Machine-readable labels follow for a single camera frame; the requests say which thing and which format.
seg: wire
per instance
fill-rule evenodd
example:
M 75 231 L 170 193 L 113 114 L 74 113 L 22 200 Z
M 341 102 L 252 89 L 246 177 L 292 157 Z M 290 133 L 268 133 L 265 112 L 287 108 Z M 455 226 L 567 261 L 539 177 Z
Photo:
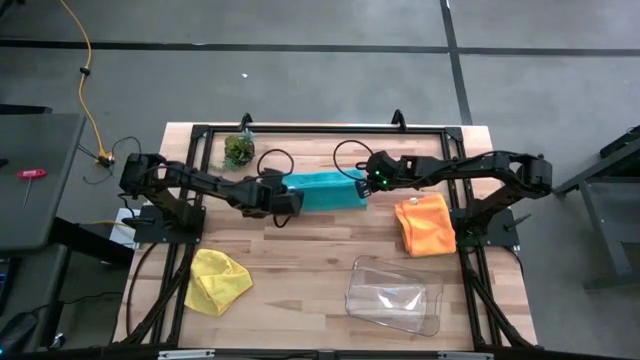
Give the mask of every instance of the wire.
M 520 272 L 524 277 L 524 266 L 522 266 L 522 260 L 520 260 L 520 256 L 518 255 L 518 253 L 515 252 L 515 250 L 513 250 L 510 246 L 505 246 L 504 248 L 515 257 L 516 261 L 518 262 L 518 265 L 520 265 Z
M 82 181 L 84 181 L 85 184 L 94 185 L 95 186 L 95 185 L 100 185 L 103 182 L 109 180 L 110 177 L 113 177 L 113 171 L 109 171 L 109 174 L 107 174 L 105 177 L 103 177 L 102 179 L 97 180 L 97 181 L 91 181 L 91 180 L 87 179 L 86 176 L 82 177 Z
M 260 156 L 260 159 L 258 159 L 258 164 L 256 165 L 256 172 L 258 173 L 259 177 L 260 176 L 269 176 L 269 175 L 262 175 L 263 172 L 260 171 L 260 164 L 262 164 L 262 160 L 264 160 L 264 158 L 267 155 L 269 155 L 271 153 L 274 153 L 274 152 L 279 152 L 279 153 L 284 154 L 286 157 L 289 158 L 289 161 L 291 161 L 291 168 L 289 169 L 289 171 L 287 173 L 283 174 L 282 176 L 293 174 L 293 168 L 295 167 L 295 162 L 293 161 L 293 157 L 291 156 L 291 154 L 289 154 L 288 152 L 286 152 L 286 151 L 284 151 L 282 149 L 271 149 L 271 150 L 265 151 L 265 153 Z
M 140 272 L 140 268 L 142 268 L 142 264 L 147 259 L 151 251 L 158 245 L 158 243 L 153 243 L 147 250 L 145 250 L 144 254 L 140 258 L 140 262 L 136 266 L 136 270 L 133 272 L 133 276 L 131 277 L 131 284 L 129 284 L 129 293 L 127 294 L 127 305 L 125 306 L 125 328 L 127 331 L 127 336 L 131 335 L 131 299 L 133 294 L 133 285 L 136 283 L 138 279 L 138 273 Z
M 120 140 L 118 140 L 118 141 L 114 142 L 114 143 L 113 143 L 113 146 L 111 146 L 111 154 L 112 154 L 114 157 L 115 157 L 115 153 L 116 153 L 116 146 L 117 146 L 119 143 L 121 143 L 121 142 L 123 142 L 123 141 L 125 141 L 125 140 L 134 140 L 134 141 L 136 142 L 136 144 L 138 145 L 138 153 L 142 153 L 142 145 L 140 144 L 140 140 L 138 140 L 138 138 L 137 138 L 137 137 L 135 137 L 135 136 L 126 136 L 126 137 L 123 137 L 122 139 L 120 139 Z M 94 159 L 98 160 L 98 158 L 97 158 L 95 155 L 91 154 L 91 153 L 89 152 L 89 150 L 87 150 L 84 146 L 82 146 L 82 145 L 80 145 L 80 144 L 78 144 L 78 150 L 80 150 L 80 151 L 84 152 L 85 154 L 87 154 L 87 155 L 91 156 L 92 158 L 94 158 Z M 106 175 L 104 178 L 102 178 L 102 179 L 100 179 L 100 180 L 97 180 L 97 181 L 91 181 L 91 180 L 87 179 L 87 177 L 86 177 L 86 176 L 83 176 L 83 177 L 82 177 L 82 181 L 84 181 L 86 184 L 89 184 L 89 185 L 100 185 L 100 184 L 102 184 L 103 182 L 105 182 L 105 181 L 109 180 L 109 178 L 111 178 L 111 177 L 113 177 L 113 169 L 112 169 L 112 168 L 110 168 L 110 169 L 109 169 L 109 174 L 108 174 L 108 175 Z
M 131 217 L 135 219 L 135 218 L 137 217 L 137 216 L 136 216 L 136 213 L 135 213 L 135 212 L 133 212 L 133 209 L 129 207 L 129 202 L 128 202 L 128 201 L 127 201 L 127 199 L 124 197 L 125 195 L 126 195 L 125 193 L 122 193 L 122 194 L 118 194 L 118 195 L 116 195 L 116 196 L 118 196 L 118 197 L 120 198 L 120 200 L 122 200 L 122 201 L 124 202 L 124 207 L 125 207 L 127 210 L 129 210 L 129 212 L 131 213 Z
M 287 216 L 287 218 L 284 219 L 284 222 L 282 224 L 278 224 L 278 218 L 276 218 L 276 216 L 273 215 L 273 225 L 275 225 L 278 229 L 282 229 L 283 227 L 285 227 L 289 222 L 289 220 L 291 220 L 291 216 Z
M 286 157 L 289 158 L 289 161 L 291 161 L 291 168 L 289 168 L 289 171 L 287 171 L 286 173 L 282 173 L 282 174 L 272 174 L 272 175 L 262 175 L 264 174 L 263 171 L 260 171 L 260 164 L 262 164 L 262 160 L 269 154 L 274 153 L 274 152 L 279 152 L 284 154 Z M 271 149 L 266 151 L 264 154 L 262 154 L 260 156 L 260 158 L 258 159 L 258 164 L 256 165 L 256 172 L 258 173 L 258 176 L 249 176 L 243 180 L 240 181 L 236 181 L 234 183 L 230 183 L 230 184 L 218 184 L 218 186 L 226 186 L 226 187 L 232 187 L 232 186 L 237 186 L 240 184 L 245 184 L 251 181 L 255 181 L 258 179 L 269 179 L 269 178 L 278 178 L 278 177 L 284 177 L 284 176 L 288 176 L 293 174 L 293 169 L 295 168 L 296 163 L 293 160 L 293 157 L 291 156 L 291 154 L 289 154 L 288 152 L 282 150 L 282 149 Z
M 136 144 L 138 144 L 138 154 L 141 154 L 141 153 L 142 153 L 142 145 L 140 144 L 140 140 L 138 140 L 138 138 L 137 138 L 137 137 L 135 137 L 135 136 L 125 136 L 125 137 L 123 137 L 122 139 L 120 139 L 120 140 L 118 140 L 118 141 L 114 142 L 114 143 L 113 143 L 113 146 L 111 146 L 111 154 L 113 154 L 113 156 L 115 156 L 115 153 L 116 153 L 116 146 L 117 146 L 119 143 L 121 143 L 121 142 L 123 142 L 123 141 L 126 141 L 126 140 L 133 140 L 133 141 L 135 141 L 135 142 L 136 142 Z
M 353 140 L 353 139 L 349 139 L 349 140 L 345 140 L 343 142 L 341 142 L 340 144 L 338 144 L 336 146 L 336 148 L 333 150 L 333 165 L 336 167 L 336 169 L 344 176 L 348 177 L 349 179 L 352 180 L 356 180 L 356 181 L 363 181 L 363 182 L 369 182 L 369 180 L 367 179 L 362 179 L 362 178 L 357 178 L 355 176 L 351 176 L 349 174 L 347 174 L 346 172 L 344 172 L 342 169 L 340 169 L 340 166 L 338 166 L 338 160 L 336 159 L 336 155 L 338 154 L 338 149 L 340 149 L 340 147 L 344 144 L 348 144 L 348 143 L 356 143 L 361 145 L 362 147 L 364 147 L 365 149 L 367 149 L 367 151 L 369 151 L 369 155 L 373 155 L 373 151 L 371 150 L 370 147 L 368 147 L 365 143 L 358 141 L 358 140 Z
M 82 296 L 82 297 L 79 297 L 77 299 L 70 300 L 70 301 L 61 301 L 61 303 L 64 304 L 64 305 L 70 305 L 70 304 L 75 304 L 77 302 L 80 302 L 80 301 L 83 301 L 83 300 L 87 300 L 87 299 L 100 298 L 100 297 L 103 297 L 105 295 L 123 295 L 123 294 L 122 294 L 122 291 L 105 291 L 105 292 L 97 294 L 97 295 L 87 295 L 87 296 Z M 31 314 L 33 314 L 33 315 L 36 315 L 38 313 L 38 311 L 40 311 L 40 310 L 42 310 L 42 309 L 44 309 L 46 307 L 49 307 L 49 306 L 50 306 L 50 304 L 41 305 L 41 306 L 38 306 L 37 308 L 35 308 L 35 309 L 33 309 L 33 310 L 29 311 L 29 312 Z
M 91 224 L 95 224 L 95 225 L 114 225 L 114 226 L 124 226 L 124 227 L 131 228 L 131 226 L 129 226 L 129 225 L 125 224 L 125 223 L 121 223 L 119 221 L 110 221 L 110 220 L 94 221 Z
M 87 117 L 89 118 L 89 121 L 91 121 L 91 125 L 93 126 L 93 132 L 96 135 L 96 140 L 98 142 L 98 156 L 104 156 L 104 157 L 109 157 L 112 154 L 106 152 L 104 150 L 104 147 L 102 146 L 102 139 L 100 138 L 100 132 L 98 131 L 98 125 L 96 124 L 96 120 L 93 118 L 93 115 L 91 115 L 91 111 L 89 111 L 89 108 L 87 107 L 87 105 L 84 102 L 84 84 L 87 81 L 87 75 L 90 72 L 90 67 L 91 67 L 91 42 L 89 41 L 89 36 L 87 35 L 87 32 L 84 30 L 84 27 L 82 26 L 82 23 L 80 22 L 80 20 L 78 20 L 78 18 L 76 17 L 76 14 L 73 13 L 73 11 L 71 10 L 71 8 L 69 8 L 69 6 L 67 6 L 67 3 L 64 0 L 60 0 L 60 4 L 62 4 L 62 6 L 64 6 L 64 8 L 67 10 L 67 12 L 69 13 L 69 15 L 71 15 L 71 17 L 73 18 L 73 20 L 76 22 L 76 24 L 78 25 L 78 29 L 80 29 L 80 32 L 82 33 L 82 36 L 84 37 L 84 41 L 87 44 L 87 61 L 84 64 L 84 67 L 80 69 L 80 72 L 82 73 L 82 77 L 80 77 L 80 85 L 78 86 L 78 99 L 80 99 L 80 105 L 82 105 L 82 109 L 84 110 L 85 114 L 87 114 Z
M 87 156 L 89 156 L 90 158 L 92 158 L 92 159 L 94 159 L 94 160 L 98 161 L 98 158 L 97 158 L 95 155 L 93 155 L 93 154 L 91 153 L 91 151 L 87 150 L 87 148 L 85 148 L 85 147 L 84 147 L 84 146 L 82 146 L 81 144 L 78 144 L 78 150 L 82 151 L 82 153 L 86 154 L 86 155 L 87 155 Z

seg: teal towel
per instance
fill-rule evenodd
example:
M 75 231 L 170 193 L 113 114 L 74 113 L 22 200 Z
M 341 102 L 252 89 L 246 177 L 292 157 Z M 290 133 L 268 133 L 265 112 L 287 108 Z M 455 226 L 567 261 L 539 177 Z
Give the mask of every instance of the teal towel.
M 347 174 L 363 178 L 358 169 L 345 170 Z M 367 199 L 360 199 L 355 180 L 338 171 L 294 173 L 282 181 L 288 187 L 304 191 L 303 211 L 332 211 L 338 209 L 363 208 Z

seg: green plant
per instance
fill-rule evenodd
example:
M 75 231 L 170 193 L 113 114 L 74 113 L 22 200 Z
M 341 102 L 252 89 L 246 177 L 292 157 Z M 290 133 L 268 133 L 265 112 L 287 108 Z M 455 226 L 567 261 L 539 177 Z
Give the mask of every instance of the green plant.
M 240 135 L 231 135 L 224 139 L 224 168 L 235 170 L 242 167 L 255 156 L 254 134 L 245 130 Z

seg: butcher block tabletop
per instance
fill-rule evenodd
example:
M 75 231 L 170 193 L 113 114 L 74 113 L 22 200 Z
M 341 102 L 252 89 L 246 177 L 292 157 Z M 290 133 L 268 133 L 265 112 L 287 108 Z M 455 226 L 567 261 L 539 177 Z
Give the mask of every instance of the butcher block tabletop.
M 193 125 L 168 123 L 160 154 L 169 160 L 184 162 Z M 493 149 L 487 127 L 466 126 L 462 130 L 467 156 Z M 222 166 L 224 139 L 228 135 L 215 134 L 211 154 L 214 167 Z M 295 172 L 332 171 L 335 170 L 333 150 L 346 139 L 360 140 L 374 152 L 386 150 L 394 158 L 407 154 L 442 157 L 440 138 L 432 135 L 257 133 L 254 161 L 242 171 L 225 172 L 222 176 L 239 180 L 246 175 L 256 175 L 257 159 L 274 148 L 291 154 L 295 159 Z M 203 152 L 202 143 L 197 151 L 197 165 Z M 344 169 L 353 168 L 356 162 L 366 161 L 367 156 L 367 150 L 357 144 L 345 144 L 338 153 L 338 164 Z M 272 153 L 265 157 L 262 166 L 286 172 L 290 161 L 282 154 Z M 472 184 L 477 198 L 484 198 L 500 187 L 493 179 L 472 180 Z M 458 255 L 410 258 L 404 251 L 400 223 L 394 213 L 394 205 L 402 200 L 437 192 L 449 201 L 444 182 L 420 191 L 378 192 L 368 198 L 366 209 L 302 213 L 282 229 L 274 226 L 272 217 L 245 219 L 226 202 L 205 197 L 206 222 L 198 248 L 226 253 L 249 270 L 254 285 L 220 317 L 185 307 L 179 346 L 472 350 Z M 464 196 L 459 197 L 464 207 Z M 129 282 L 146 246 L 136 251 Z M 168 245 L 159 244 L 141 267 L 130 304 L 132 328 L 142 320 L 158 296 L 167 250 Z M 442 276 L 440 329 L 435 336 L 411 334 L 347 315 L 345 293 L 353 262 L 361 255 Z M 486 257 L 496 302 L 522 336 L 535 343 L 525 286 L 516 259 L 506 250 L 494 247 L 486 248 Z M 126 336 L 126 305 L 123 302 L 120 308 L 114 341 Z M 163 340 L 170 327 L 174 306 L 175 295 L 167 308 Z M 481 305 L 478 311 L 482 332 L 488 341 L 486 311 Z

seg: clear plastic container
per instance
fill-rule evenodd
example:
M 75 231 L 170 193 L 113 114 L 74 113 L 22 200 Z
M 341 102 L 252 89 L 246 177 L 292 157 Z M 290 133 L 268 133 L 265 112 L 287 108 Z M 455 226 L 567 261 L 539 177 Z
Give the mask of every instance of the clear plastic container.
M 433 336 L 440 329 L 442 276 L 360 256 L 346 295 L 350 316 Z

